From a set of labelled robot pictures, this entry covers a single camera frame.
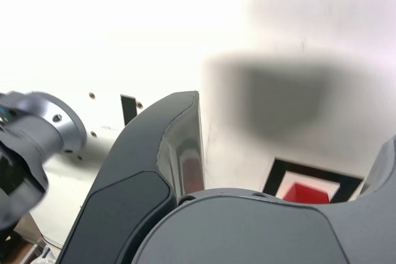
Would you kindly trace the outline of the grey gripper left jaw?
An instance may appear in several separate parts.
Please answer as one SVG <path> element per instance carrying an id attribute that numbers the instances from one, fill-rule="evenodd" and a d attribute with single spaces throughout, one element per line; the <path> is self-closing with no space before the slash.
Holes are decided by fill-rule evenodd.
<path id="1" fill-rule="evenodd" d="M 199 94 L 177 92 L 122 130 L 59 254 L 59 263 L 130 263 L 179 199 L 204 189 Z"/>

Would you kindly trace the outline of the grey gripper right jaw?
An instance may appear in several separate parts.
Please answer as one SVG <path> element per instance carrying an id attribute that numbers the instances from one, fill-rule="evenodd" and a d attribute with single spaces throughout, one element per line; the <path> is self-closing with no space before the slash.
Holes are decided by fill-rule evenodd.
<path id="1" fill-rule="evenodd" d="M 381 148 L 376 182 L 327 205 L 210 192 L 164 217 L 134 263 L 394 263 L 395 140 Z"/>

